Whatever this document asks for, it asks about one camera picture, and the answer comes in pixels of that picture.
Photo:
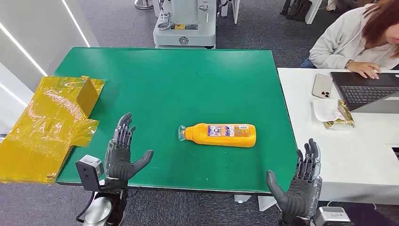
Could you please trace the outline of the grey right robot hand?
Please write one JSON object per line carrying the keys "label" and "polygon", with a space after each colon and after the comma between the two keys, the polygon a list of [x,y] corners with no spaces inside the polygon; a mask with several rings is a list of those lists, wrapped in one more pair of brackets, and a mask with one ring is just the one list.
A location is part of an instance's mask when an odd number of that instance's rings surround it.
{"label": "grey right robot hand", "polygon": [[314,139],[297,150],[295,173],[285,192],[272,170],[266,171],[266,184],[282,212],[280,226],[309,226],[316,213],[322,187],[320,149]]}

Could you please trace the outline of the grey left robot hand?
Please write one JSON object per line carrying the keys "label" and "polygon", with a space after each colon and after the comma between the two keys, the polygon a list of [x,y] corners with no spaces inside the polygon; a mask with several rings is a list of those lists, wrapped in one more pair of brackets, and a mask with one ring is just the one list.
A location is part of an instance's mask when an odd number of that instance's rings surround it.
{"label": "grey left robot hand", "polygon": [[105,156],[105,175],[110,179],[128,181],[146,167],[152,160],[154,151],[147,150],[143,156],[131,162],[131,143],[135,126],[130,126],[132,114],[124,114],[114,129]]}

